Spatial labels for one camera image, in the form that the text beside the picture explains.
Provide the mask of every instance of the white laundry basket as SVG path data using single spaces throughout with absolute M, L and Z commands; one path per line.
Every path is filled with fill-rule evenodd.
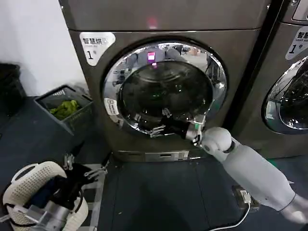
M 23 172 L 32 168 L 25 175 L 20 177 Z M 3 204 L 24 205 L 42 186 L 55 176 L 66 177 L 64 170 L 55 162 L 47 161 L 41 164 L 31 164 L 19 170 L 12 178 L 11 185 L 6 189 L 3 195 Z M 80 198 L 75 201 L 75 208 L 78 206 Z M 22 213 L 13 212 L 13 209 L 7 207 L 11 219 L 21 225 L 32 224 Z M 80 209 L 77 213 L 72 213 L 67 218 L 64 231 L 76 231 L 88 216 L 88 205 L 83 198 Z M 18 227 L 13 224 L 14 231 L 28 231 L 30 227 Z

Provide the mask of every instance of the white wall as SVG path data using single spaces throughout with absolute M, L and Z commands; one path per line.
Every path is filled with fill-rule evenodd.
M 0 62 L 20 65 L 29 96 L 87 87 L 57 0 L 0 0 Z

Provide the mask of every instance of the electrical outlet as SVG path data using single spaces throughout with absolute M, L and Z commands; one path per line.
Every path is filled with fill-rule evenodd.
M 244 189 L 240 186 L 240 185 L 233 185 L 232 186 L 232 191 L 233 191 L 233 195 L 236 199 L 237 205 L 239 208 L 247 208 L 247 204 L 244 203 L 241 191 L 243 191 Z M 252 209 L 256 209 L 258 210 L 260 208 L 260 204 L 258 201 L 256 201 L 253 197 L 251 197 L 251 203 L 250 206 Z

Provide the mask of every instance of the front-load washer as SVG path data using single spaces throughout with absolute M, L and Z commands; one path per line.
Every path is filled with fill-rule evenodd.
M 308 154 L 307 15 L 308 0 L 287 2 L 234 116 L 232 135 L 266 158 Z
M 124 161 L 198 158 L 162 116 L 221 126 L 269 0 L 61 0 L 98 113 Z

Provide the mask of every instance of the laundry basket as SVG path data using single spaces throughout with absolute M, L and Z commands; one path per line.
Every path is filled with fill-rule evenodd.
M 79 110 L 64 120 L 57 119 L 50 110 L 57 108 L 63 101 L 76 100 Z M 73 88 L 63 85 L 35 99 L 39 107 L 70 134 L 85 133 L 93 128 L 93 102 L 88 96 L 78 93 Z
M 41 164 L 31 164 L 19 170 L 12 178 L 11 185 L 6 189 L 2 202 L 3 204 L 24 205 L 43 185 L 55 176 L 66 177 L 64 170 L 55 162 L 47 161 Z M 78 206 L 80 198 L 75 201 L 75 208 Z M 21 225 L 32 224 L 22 213 L 13 212 L 13 209 L 7 207 L 11 219 Z M 83 198 L 80 209 L 72 213 L 67 218 L 64 231 L 76 231 L 88 216 L 88 205 Z M 17 227 L 13 224 L 14 231 L 28 231 L 30 227 Z

